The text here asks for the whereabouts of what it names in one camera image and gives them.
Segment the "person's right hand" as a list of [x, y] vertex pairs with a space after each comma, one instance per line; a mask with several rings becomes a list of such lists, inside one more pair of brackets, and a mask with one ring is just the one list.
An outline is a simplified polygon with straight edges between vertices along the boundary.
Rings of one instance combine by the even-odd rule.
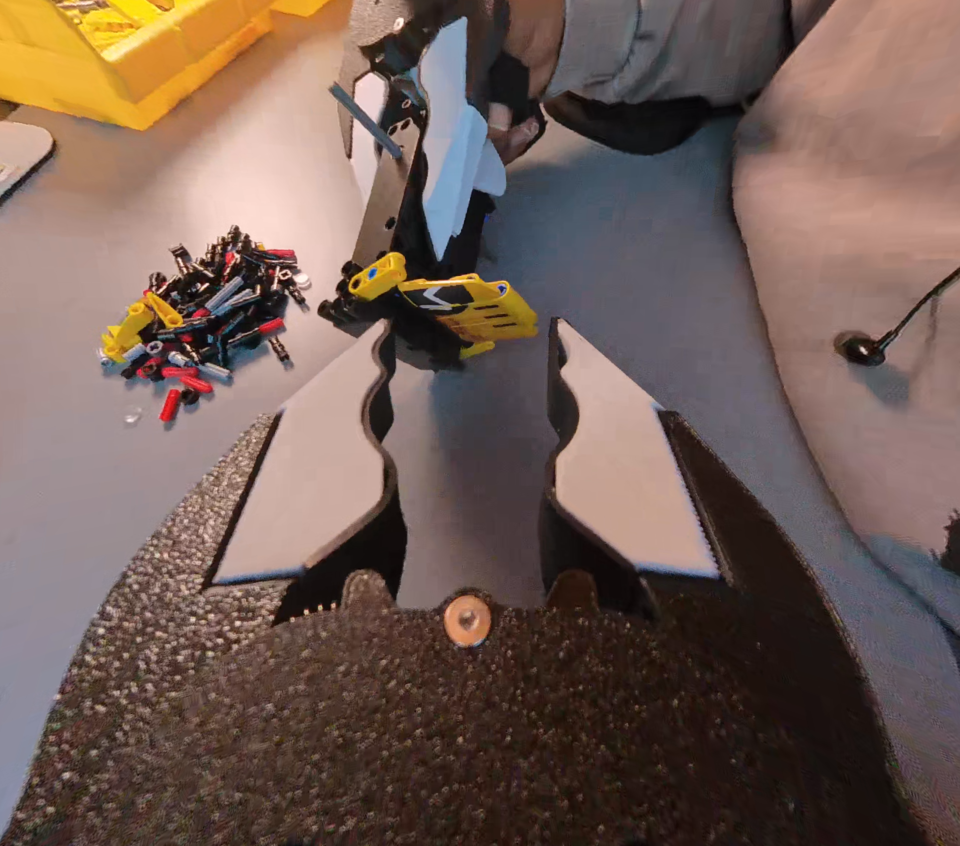
[[[559, 60], [565, 30], [566, 0], [506, 0], [509, 26], [505, 51], [529, 72], [529, 96], [544, 99]], [[510, 108], [492, 103], [488, 109], [487, 136], [502, 163], [509, 166], [521, 157], [539, 132], [537, 120], [515, 120]]]

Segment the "pile of small building pins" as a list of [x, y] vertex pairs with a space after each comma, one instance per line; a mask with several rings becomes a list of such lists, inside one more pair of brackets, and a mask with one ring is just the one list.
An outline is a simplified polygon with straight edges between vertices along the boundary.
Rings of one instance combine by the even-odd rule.
[[294, 360], [284, 341], [290, 304], [309, 311], [311, 281], [293, 249], [270, 247], [231, 226], [194, 255], [170, 248], [174, 274], [150, 273], [142, 294], [100, 337], [106, 376], [147, 384], [160, 396], [158, 419], [172, 428], [221, 386], [238, 365], [270, 352], [285, 372]]

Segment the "person's beige sweatshirt torso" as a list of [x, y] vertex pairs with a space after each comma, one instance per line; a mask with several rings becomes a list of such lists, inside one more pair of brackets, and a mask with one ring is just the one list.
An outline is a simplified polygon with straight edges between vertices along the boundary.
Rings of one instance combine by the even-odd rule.
[[955, 635], [959, 1], [791, 0], [795, 49], [738, 132], [734, 201], [782, 385], [849, 525]]

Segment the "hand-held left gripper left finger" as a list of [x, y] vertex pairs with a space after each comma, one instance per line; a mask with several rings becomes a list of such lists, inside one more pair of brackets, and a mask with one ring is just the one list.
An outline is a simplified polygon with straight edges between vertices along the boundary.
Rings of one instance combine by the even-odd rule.
[[294, 579], [340, 588], [373, 570], [399, 585], [395, 337], [369, 327], [275, 416], [212, 565], [209, 583]]

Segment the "white booklet stand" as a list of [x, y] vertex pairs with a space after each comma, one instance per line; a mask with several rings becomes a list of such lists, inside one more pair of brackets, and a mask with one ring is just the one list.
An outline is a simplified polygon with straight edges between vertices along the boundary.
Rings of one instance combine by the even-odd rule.
[[9, 199], [56, 152], [47, 129], [3, 118], [1, 120], [1, 203]]

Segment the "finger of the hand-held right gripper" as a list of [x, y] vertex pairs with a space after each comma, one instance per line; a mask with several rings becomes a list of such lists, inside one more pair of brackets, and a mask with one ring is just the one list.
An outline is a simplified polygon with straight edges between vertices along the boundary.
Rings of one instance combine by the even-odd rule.
[[501, 153], [508, 145], [508, 106], [489, 104], [486, 119], [476, 113], [471, 125], [469, 167], [474, 191], [501, 196], [506, 189], [506, 167]]
[[490, 191], [487, 121], [466, 97], [467, 31], [465, 19], [443, 26], [418, 64], [428, 107], [422, 209], [439, 260], [462, 232], [473, 192]]

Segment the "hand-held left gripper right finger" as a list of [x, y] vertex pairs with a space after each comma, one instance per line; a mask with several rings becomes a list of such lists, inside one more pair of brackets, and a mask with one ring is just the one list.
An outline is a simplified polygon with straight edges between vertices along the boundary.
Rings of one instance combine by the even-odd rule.
[[549, 329], [546, 495], [560, 518], [638, 575], [720, 580], [667, 438], [663, 408], [567, 320]]

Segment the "small yellow connector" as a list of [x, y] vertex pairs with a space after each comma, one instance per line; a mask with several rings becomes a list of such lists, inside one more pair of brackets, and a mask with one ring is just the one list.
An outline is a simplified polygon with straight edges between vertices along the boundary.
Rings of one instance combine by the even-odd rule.
[[400, 252], [387, 252], [348, 281], [349, 295], [372, 303], [406, 282], [405, 257]]

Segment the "yellow building panel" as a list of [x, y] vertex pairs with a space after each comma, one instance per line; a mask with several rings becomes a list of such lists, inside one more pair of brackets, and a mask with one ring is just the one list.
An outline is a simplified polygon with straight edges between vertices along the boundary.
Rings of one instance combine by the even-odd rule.
[[459, 342], [462, 360], [538, 334], [537, 313], [505, 280], [487, 282], [476, 274], [408, 279], [398, 290], [414, 312]]

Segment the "heap of yellow pieces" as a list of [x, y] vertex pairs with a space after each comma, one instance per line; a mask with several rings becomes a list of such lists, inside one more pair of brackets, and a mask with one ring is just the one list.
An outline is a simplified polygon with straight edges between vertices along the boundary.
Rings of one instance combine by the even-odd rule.
[[194, 0], [50, 0], [103, 52]]

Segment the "grey desk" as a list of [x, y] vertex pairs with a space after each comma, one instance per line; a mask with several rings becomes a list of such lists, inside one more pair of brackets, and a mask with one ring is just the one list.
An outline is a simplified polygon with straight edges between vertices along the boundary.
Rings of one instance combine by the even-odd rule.
[[[439, 372], [393, 336], [397, 587], [210, 583], [283, 405], [380, 322], [317, 315], [365, 211], [345, 23], [147, 132], [20, 109], [57, 152], [2, 207], [2, 844], [958, 844], [957, 636], [813, 467], [725, 118], [647, 159], [551, 125], [509, 168], [479, 272], [537, 335]], [[100, 337], [234, 225], [310, 279], [294, 369], [255, 353], [166, 428]], [[553, 509], [556, 317], [664, 408], [720, 580]]]

